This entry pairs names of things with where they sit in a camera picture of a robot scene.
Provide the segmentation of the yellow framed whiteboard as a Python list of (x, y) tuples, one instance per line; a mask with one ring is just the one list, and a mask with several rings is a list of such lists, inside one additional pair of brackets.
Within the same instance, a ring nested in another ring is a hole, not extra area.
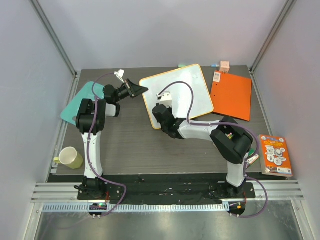
[(155, 130), (159, 130), (161, 127), (153, 126), (152, 109), (156, 106), (157, 95), (161, 91), (170, 92), (172, 114), (176, 118), (187, 116), (192, 97), (194, 99), (189, 115), (190, 119), (210, 114), (214, 110), (202, 68), (198, 64), (143, 78), (139, 81), (139, 85), (148, 88), (148, 91), (143, 93), (142, 96), (151, 126)]

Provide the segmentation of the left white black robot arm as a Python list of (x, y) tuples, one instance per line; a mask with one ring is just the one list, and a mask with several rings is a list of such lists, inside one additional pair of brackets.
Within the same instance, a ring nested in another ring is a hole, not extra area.
[(85, 170), (78, 190), (79, 200), (100, 200), (107, 194), (104, 170), (101, 164), (101, 135), (105, 127), (106, 117), (118, 117), (121, 106), (119, 101), (135, 98), (149, 89), (139, 86), (129, 79), (115, 88), (111, 84), (104, 86), (103, 97), (95, 96), (93, 100), (84, 98), (76, 116), (76, 127), (81, 133), (85, 149)]

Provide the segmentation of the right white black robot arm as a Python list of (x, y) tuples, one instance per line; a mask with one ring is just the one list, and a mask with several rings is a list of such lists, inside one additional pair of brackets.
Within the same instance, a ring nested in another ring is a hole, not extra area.
[(158, 104), (152, 114), (161, 130), (173, 139), (199, 139), (210, 141), (227, 161), (227, 175), (224, 191), (233, 198), (244, 191), (246, 182), (246, 158), (249, 156), (253, 138), (231, 117), (220, 121), (193, 121), (177, 118), (172, 109)]

